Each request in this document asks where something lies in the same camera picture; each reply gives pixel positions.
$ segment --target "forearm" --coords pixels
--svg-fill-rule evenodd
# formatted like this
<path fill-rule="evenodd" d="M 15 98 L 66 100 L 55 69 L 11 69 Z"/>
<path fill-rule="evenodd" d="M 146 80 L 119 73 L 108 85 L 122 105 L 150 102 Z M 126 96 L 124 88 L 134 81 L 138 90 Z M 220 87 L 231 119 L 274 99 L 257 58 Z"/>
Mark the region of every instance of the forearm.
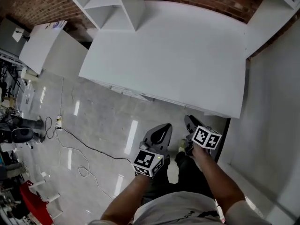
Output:
<path fill-rule="evenodd" d="M 141 206 L 142 196 L 150 177 L 137 175 L 103 213 L 101 220 L 112 221 L 117 225 L 128 225 L 136 210 Z"/>
<path fill-rule="evenodd" d="M 221 206 L 223 213 L 236 202 L 244 200 L 244 194 L 238 185 L 217 165 L 201 147 L 195 147 L 193 155 L 208 182 L 210 190 Z"/>

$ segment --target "tiled floor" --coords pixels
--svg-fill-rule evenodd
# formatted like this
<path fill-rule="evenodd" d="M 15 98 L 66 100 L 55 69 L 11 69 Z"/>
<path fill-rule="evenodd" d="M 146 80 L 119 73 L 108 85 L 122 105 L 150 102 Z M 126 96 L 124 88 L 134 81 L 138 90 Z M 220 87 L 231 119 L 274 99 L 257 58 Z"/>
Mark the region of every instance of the tiled floor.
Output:
<path fill-rule="evenodd" d="M 51 117 L 53 123 L 48 133 L 52 136 L 56 117 L 60 113 L 62 77 L 43 73 L 35 88 L 30 113 L 24 116 L 35 119 L 41 115 L 43 120 Z M 194 115 L 219 132 L 223 132 L 226 122 L 220 117 L 204 116 L 203 112 L 167 102 L 129 98 L 82 78 L 76 82 L 64 80 L 61 114 L 62 126 L 88 146 L 117 158 L 129 159 L 138 149 L 146 131 L 162 123 L 173 125 L 169 150 L 176 151 L 179 140 L 187 135 L 183 122 L 185 114 Z M 128 139 L 129 134 L 134 137 L 133 142 Z M 42 144 L 33 144 L 32 150 L 20 145 L 17 154 L 28 166 L 33 182 L 46 180 L 39 188 L 42 194 L 60 194 L 60 198 L 49 205 L 49 211 L 54 216 L 56 209 L 63 211 L 55 223 L 83 225 L 100 218 L 111 198 L 134 178 L 134 172 L 126 160 L 114 160 L 90 150 L 65 131 L 57 131 L 57 135 L 63 146 L 82 151 L 103 191 L 91 175 L 83 178 L 79 174 L 79 165 L 88 167 L 82 154 L 59 147 L 55 135 Z M 177 181 L 178 169 L 174 161 L 169 166 L 168 175 L 170 182 Z"/>

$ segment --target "white shelving unit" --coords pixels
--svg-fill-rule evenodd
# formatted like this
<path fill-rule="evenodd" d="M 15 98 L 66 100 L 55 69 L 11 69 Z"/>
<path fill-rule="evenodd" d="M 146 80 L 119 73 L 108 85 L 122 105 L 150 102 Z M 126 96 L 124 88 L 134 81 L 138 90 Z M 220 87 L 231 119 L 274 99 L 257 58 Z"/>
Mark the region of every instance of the white shelving unit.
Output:
<path fill-rule="evenodd" d="M 144 0 L 73 0 L 100 30 L 136 31 Z"/>

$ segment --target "white desk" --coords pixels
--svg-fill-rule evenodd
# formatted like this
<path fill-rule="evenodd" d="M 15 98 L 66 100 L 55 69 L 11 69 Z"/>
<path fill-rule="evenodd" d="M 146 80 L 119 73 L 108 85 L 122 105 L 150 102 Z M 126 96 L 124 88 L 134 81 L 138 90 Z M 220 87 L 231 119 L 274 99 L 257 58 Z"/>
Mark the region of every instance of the white desk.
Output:
<path fill-rule="evenodd" d="M 112 89 L 239 118 L 244 24 L 179 3 L 146 5 L 148 18 L 136 33 L 98 32 L 79 76 Z"/>
<path fill-rule="evenodd" d="M 78 77 L 88 50 L 61 29 L 35 26 L 19 59 L 37 74 L 42 69 L 70 80 Z"/>

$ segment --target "wire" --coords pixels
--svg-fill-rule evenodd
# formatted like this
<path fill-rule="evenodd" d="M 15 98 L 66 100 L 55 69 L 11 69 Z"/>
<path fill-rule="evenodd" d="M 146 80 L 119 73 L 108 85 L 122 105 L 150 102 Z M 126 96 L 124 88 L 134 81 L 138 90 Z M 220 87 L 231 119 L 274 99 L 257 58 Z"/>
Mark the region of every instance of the wire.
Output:
<path fill-rule="evenodd" d="M 48 120 L 48 118 L 50 119 L 50 127 L 49 128 L 47 128 L 47 120 Z M 55 131 L 56 131 L 56 128 L 55 128 L 55 130 L 53 131 L 53 133 L 52 133 L 52 137 L 49 137 L 48 136 L 48 131 L 49 131 L 49 129 L 52 127 L 52 118 L 50 118 L 49 116 L 46 118 L 46 120 L 45 120 L 45 132 L 46 132 L 46 134 L 45 134 L 45 136 L 44 136 L 44 138 L 46 138 L 46 136 L 47 136 L 47 138 L 48 139 L 52 139 L 53 137 L 54 137 L 54 133 L 55 133 Z"/>
<path fill-rule="evenodd" d="M 76 149 L 76 148 L 70 148 L 70 147 L 67 147 L 67 146 L 64 146 L 64 145 L 62 145 L 62 143 L 60 142 L 60 139 L 59 139 L 59 137 L 58 137 L 58 134 L 57 134 L 57 132 L 55 131 L 55 135 L 56 135 L 56 138 L 57 138 L 57 140 L 58 140 L 58 142 L 59 142 L 59 145 L 61 146 L 61 147 L 63 147 L 63 148 L 68 148 L 68 149 L 72 149 L 72 150 L 76 150 L 76 151 L 79 151 L 80 153 L 81 153 L 81 155 L 85 158 L 85 160 L 88 162 L 88 168 L 85 168 L 84 166 L 82 166 L 82 165 L 78 165 L 77 166 L 77 168 L 78 168 L 78 172 L 79 172 L 79 174 L 82 176 L 82 178 L 87 178 L 88 176 L 92 176 L 95 180 L 96 180 L 96 183 L 97 183 L 97 186 L 98 186 L 98 188 L 104 193 L 104 194 L 106 194 L 110 199 L 112 199 L 105 191 L 103 191 L 102 189 L 101 189 L 101 187 L 99 186 L 99 183 L 98 183 L 98 181 L 97 181 L 97 178 L 96 178 L 96 176 L 94 175 L 94 174 L 92 174 L 91 173 L 91 171 L 90 171 L 90 163 L 89 163 L 89 161 L 88 161 L 88 159 L 85 157 L 85 155 L 83 154 L 83 152 L 81 152 L 81 150 L 79 150 L 79 149 Z M 80 172 L 80 170 L 85 170 L 86 172 L 87 172 L 87 174 L 86 175 L 83 175 L 81 172 Z"/>
<path fill-rule="evenodd" d="M 74 134 L 72 134 L 71 132 L 67 131 L 67 130 L 64 129 L 63 127 L 62 127 L 62 129 L 63 129 L 64 131 L 66 131 L 67 133 L 71 134 L 74 138 L 76 138 L 79 142 L 81 142 L 84 146 L 86 146 L 87 148 L 89 148 L 89 149 L 91 149 L 91 150 L 94 150 L 94 151 L 99 152 L 99 153 L 101 153 L 101 154 L 107 155 L 108 157 L 110 157 L 110 158 L 112 158 L 112 159 L 115 159 L 115 160 L 127 160 L 128 162 L 131 163 L 131 161 L 130 161 L 129 159 L 127 159 L 127 158 L 124 158 L 124 157 L 113 157 L 113 156 L 111 156 L 111 155 L 109 155 L 109 154 L 107 154 L 107 153 L 105 153 L 105 152 L 101 152 L 101 151 L 99 151 L 99 150 L 97 150 L 97 149 L 95 149 L 95 148 L 91 148 L 90 146 L 86 145 L 83 141 L 81 141 L 78 137 L 76 137 Z"/>
<path fill-rule="evenodd" d="M 64 89 L 64 80 L 65 78 L 62 78 L 62 87 L 61 87 L 61 95 L 60 95 L 60 116 L 61 116 L 61 106 L 62 106 L 62 91 Z"/>
<path fill-rule="evenodd" d="M 64 78 L 62 78 L 62 87 L 61 87 L 61 95 L 60 95 L 60 116 L 61 116 L 61 106 L 62 106 L 62 93 L 63 93 L 63 88 L 64 88 Z M 50 123 L 50 127 L 46 129 L 46 122 L 47 122 L 47 119 L 48 119 L 48 118 L 50 119 L 51 123 Z M 112 198 L 111 198 L 105 191 L 103 191 L 103 190 L 101 189 L 101 187 L 99 186 L 99 183 L 98 183 L 98 181 L 97 181 L 96 176 L 95 176 L 94 174 L 92 174 L 91 171 L 90 171 L 90 163 L 89 163 L 88 159 L 85 157 L 85 155 L 83 154 L 83 152 L 81 152 L 81 150 L 79 150 L 79 149 L 71 148 L 71 147 L 67 147 L 67 146 L 62 145 L 62 143 L 60 142 L 60 138 L 58 137 L 58 134 L 57 134 L 57 128 L 55 128 L 55 130 L 53 131 L 53 135 L 52 135 L 52 137 L 50 138 L 50 137 L 48 136 L 47 132 L 49 131 L 49 129 L 50 129 L 51 127 L 52 127 L 52 119 L 51 119 L 50 117 L 47 117 L 46 120 L 45 120 L 45 131 L 46 131 L 45 137 L 47 136 L 48 139 L 52 139 L 53 136 L 54 136 L 54 134 L 55 134 L 55 136 L 56 136 L 56 138 L 57 138 L 57 141 L 58 141 L 58 143 L 59 143 L 60 164 L 61 164 L 61 150 L 60 150 L 60 147 L 79 151 L 79 152 L 82 154 L 82 156 L 85 158 L 85 160 L 87 161 L 87 163 L 88 163 L 88 168 L 85 168 L 85 167 L 82 166 L 82 165 L 78 165 L 78 166 L 77 166 L 79 174 L 82 176 L 82 178 L 87 178 L 88 176 L 91 175 L 91 176 L 96 180 L 96 183 L 97 183 L 98 188 L 99 188 L 104 194 L 106 194 L 110 199 L 112 199 Z M 86 145 L 86 144 L 85 144 L 83 141 L 81 141 L 78 137 L 76 137 L 74 134 L 72 134 L 72 133 L 69 132 L 68 130 L 64 129 L 63 127 L 62 127 L 62 130 L 64 130 L 65 132 L 69 133 L 70 135 L 72 135 L 72 136 L 73 136 L 76 140 L 78 140 L 81 144 L 83 144 L 85 147 L 87 147 L 87 148 L 89 148 L 89 149 L 91 149 L 91 150 L 93 150 L 93 151 L 96 151 L 96 152 L 98 152 L 98 153 L 104 154 L 104 155 L 106 155 L 106 156 L 108 156 L 108 157 L 110 157 L 110 158 L 112 158 L 112 159 L 115 159 L 115 160 L 126 160 L 126 161 L 128 161 L 128 162 L 131 163 L 131 161 L 130 161 L 129 159 L 127 159 L 127 158 L 123 158 L 123 157 L 113 157 L 113 156 L 111 156 L 111 155 L 109 155 L 109 154 L 107 154 L 107 153 L 105 153 L 105 152 L 101 152 L 101 151 L 99 151 L 99 150 L 97 150 L 97 149 L 95 149 L 95 148 L 92 148 L 92 147 Z M 87 174 L 86 174 L 86 175 L 83 175 L 82 172 L 81 172 L 81 170 L 85 170 L 85 171 L 87 172 Z"/>

